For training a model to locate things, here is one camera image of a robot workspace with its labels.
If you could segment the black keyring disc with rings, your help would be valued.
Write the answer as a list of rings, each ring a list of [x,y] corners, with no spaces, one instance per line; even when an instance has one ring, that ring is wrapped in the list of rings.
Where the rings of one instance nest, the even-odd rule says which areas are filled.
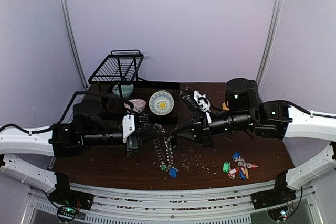
[[[154,130],[165,130],[165,129],[162,125],[155,123]],[[165,165],[166,170],[163,172],[167,172],[167,173],[169,173],[169,169],[171,167],[174,167],[172,138],[173,137],[170,135],[167,135],[165,131],[165,135],[163,137],[153,139],[155,153],[159,160],[160,166]]]

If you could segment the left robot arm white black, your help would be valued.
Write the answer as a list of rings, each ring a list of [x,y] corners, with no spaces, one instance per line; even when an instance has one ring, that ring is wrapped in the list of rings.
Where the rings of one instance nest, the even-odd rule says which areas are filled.
[[[23,129],[15,124],[1,127],[1,173],[46,193],[51,203],[62,205],[66,212],[90,210],[94,196],[70,188],[67,175],[39,168],[18,157],[38,154],[48,157],[82,155],[88,147],[110,147],[124,143],[127,152],[137,150],[140,141],[165,134],[159,124],[150,123],[144,113],[126,114],[122,127],[112,127],[102,117],[102,104],[85,100],[73,106],[70,123]]]

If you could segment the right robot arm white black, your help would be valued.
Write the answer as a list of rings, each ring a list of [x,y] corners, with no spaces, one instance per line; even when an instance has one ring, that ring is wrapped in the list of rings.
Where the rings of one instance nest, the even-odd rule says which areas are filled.
[[[296,198],[307,182],[335,168],[335,114],[306,110],[290,101],[261,102],[255,80],[235,78],[225,84],[227,110],[211,113],[211,103],[198,91],[184,89],[180,97],[193,115],[170,132],[204,148],[213,147],[213,137],[237,131],[282,140],[306,137],[329,141],[316,156],[302,165],[279,173],[273,189],[253,193],[254,209],[284,204]]]

